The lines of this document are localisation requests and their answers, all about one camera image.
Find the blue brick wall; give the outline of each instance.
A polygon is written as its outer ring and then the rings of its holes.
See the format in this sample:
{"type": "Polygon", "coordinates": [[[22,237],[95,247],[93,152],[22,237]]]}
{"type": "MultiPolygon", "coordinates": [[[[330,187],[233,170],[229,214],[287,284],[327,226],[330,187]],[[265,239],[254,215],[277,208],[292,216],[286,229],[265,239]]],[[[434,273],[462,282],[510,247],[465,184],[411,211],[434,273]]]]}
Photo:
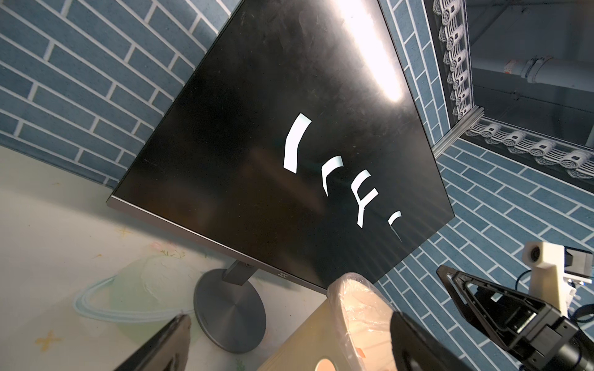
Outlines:
{"type": "Polygon", "coordinates": [[[0,145],[114,187],[238,3],[0,1],[0,145]]]}
{"type": "Polygon", "coordinates": [[[380,0],[406,81],[431,145],[450,130],[423,0],[380,0]]]}
{"type": "MultiPolygon", "coordinates": [[[[527,269],[522,248],[528,241],[594,250],[594,195],[462,139],[437,163],[456,217],[375,285],[474,368],[517,370],[462,319],[435,270],[446,264],[513,287],[527,269]]],[[[570,311],[589,303],[593,287],[579,288],[570,311]]],[[[582,326],[590,336],[592,324],[582,326]]]]}

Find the monitor screen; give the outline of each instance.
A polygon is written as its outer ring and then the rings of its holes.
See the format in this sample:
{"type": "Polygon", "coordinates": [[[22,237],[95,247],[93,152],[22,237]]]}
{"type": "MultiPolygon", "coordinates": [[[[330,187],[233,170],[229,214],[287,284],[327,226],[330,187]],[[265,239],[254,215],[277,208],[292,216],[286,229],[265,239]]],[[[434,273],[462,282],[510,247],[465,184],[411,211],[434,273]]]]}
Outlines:
{"type": "Polygon", "coordinates": [[[244,0],[108,204],[322,292],[453,218],[377,0],[244,0]]]}

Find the monitor stand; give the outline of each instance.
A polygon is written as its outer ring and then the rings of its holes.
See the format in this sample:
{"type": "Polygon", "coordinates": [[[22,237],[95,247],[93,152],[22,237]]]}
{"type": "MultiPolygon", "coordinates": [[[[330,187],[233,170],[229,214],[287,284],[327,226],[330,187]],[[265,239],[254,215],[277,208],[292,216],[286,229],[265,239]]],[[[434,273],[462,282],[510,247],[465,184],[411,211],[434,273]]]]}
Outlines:
{"type": "Polygon", "coordinates": [[[213,343],[231,353],[256,348],[266,330],[260,295],[248,282],[258,268],[236,260],[229,269],[206,272],[194,289],[194,312],[213,343]]]}

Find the plastic wrap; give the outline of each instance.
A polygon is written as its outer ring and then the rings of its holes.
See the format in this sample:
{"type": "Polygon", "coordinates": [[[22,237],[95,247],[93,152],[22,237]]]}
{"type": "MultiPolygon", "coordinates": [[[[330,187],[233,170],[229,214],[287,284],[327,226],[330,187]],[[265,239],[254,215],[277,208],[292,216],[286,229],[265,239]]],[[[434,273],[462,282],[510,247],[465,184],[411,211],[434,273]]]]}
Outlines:
{"type": "Polygon", "coordinates": [[[393,309],[363,276],[347,273],[328,288],[337,341],[353,371],[395,371],[390,320],[393,309]]]}

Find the round monitor base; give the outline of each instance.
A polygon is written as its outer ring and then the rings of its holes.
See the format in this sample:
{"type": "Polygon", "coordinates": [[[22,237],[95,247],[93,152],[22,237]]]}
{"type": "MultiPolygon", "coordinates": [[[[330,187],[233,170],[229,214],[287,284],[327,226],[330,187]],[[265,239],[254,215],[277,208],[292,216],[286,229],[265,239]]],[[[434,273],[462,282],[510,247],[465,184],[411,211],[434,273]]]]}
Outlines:
{"type": "Polygon", "coordinates": [[[251,283],[225,282],[223,273],[225,269],[213,269],[200,278],[194,289],[194,312],[213,343],[231,353],[246,353],[264,338],[264,304],[251,283]]]}

